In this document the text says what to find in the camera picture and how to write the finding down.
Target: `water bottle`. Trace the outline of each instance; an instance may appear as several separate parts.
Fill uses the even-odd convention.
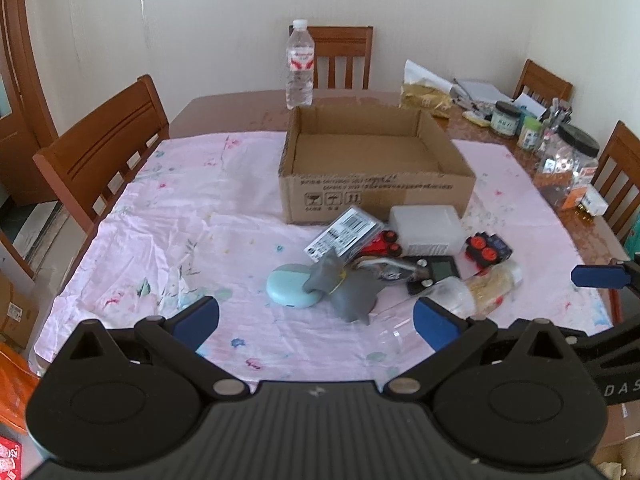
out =
[[[314,97],[314,52],[316,46],[306,20],[293,20],[293,33],[287,41],[287,108],[309,106]]]

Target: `chair backrest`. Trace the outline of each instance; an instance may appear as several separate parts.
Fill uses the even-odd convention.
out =
[[[39,150],[33,160],[60,201],[89,232],[101,218],[94,209],[98,199],[105,204],[104,215],[168,132],[154,82],[143,75]],[[120,185],[110,189],[109,184],[117,180]]]
[[[616,212],[623,204],[626,205],[628,200],[625,201],[625,198],[629,195],[632,188],[635,187],[636,191],[640,190],[640,139],[638,139],[622,121],[618,121],[618,124],[616,124],[609,142],[600,155],[600,163],[593,177],[594,186],[596,186],[595,183],[609,160],[612,160],[615,165],[612,167],[612,170],[610,170],[610,173],[606,175],[604,183],[598,190],[603,197],[606,197],[615,181],[622,175],[618,181],[618,184],[621,184],[626,177],[626,182],[615,197],[613,197],[612,200],[607,200],[609,207],[604,214],[604,219],[609,224],[612,218],[614,216],[616,217],[616,221],[611,229],[618,238],[624,241],[630,230],[630,227],[627,225],[628,220],[634,211],[638,209],[638,206],[640,206],[640,193],[631,200],[622,213],[616,215]]]
[[[371,44],[373,27],[309,27],[309,34],[316,43],[318,57],[329,58],[327,88],[335,88],[335,58],[345,57],[344,87],[353,88],[353,58],[364,57],[362,88],[369,89],[369,69],[371,67]],[[293,26],[289,25],[289,35]],[[318,88],[318,64],[314,63],[314,88]]]
[[[554,97],[568,101],[574,86],[527,59],[513,98],[518,97],[525,89],[528,96],[548,107]]]

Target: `screw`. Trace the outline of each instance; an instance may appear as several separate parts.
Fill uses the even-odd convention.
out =
[[[213,391],[225,397],[233,397],[244,392],[244,383],[238,379],[220,379],[213,385]]]
[[[389,389],[399,395],[411,395],[420,390],[420,383],[411,377],[396,377],[389,383]]]

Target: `wooden table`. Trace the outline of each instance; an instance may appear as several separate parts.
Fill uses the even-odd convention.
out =
[[[398,106],[399,92],[367,90],[315,90],[314,104],[386,104]],[[194,99],[171,122],[169,136],[193,137],[222,132],[286,130],[289,113],[284,91],[267,90],[221,94]],[[452,139],[493,142],[507,146],[520,165],[531,175],[537,161],[523,152],[513,139],[505,139],[480,128],[462,117],[462,109],[453,107],[449,120],[437,119]],[[617,238],[602,218],[586,222],[574,211],[558,215],[586,264],[608,264],[611,258],[626,260]]]

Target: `red package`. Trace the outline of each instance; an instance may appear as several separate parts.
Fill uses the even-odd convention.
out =
[[[0,480],[20,480],[22,444],[0,436]]]

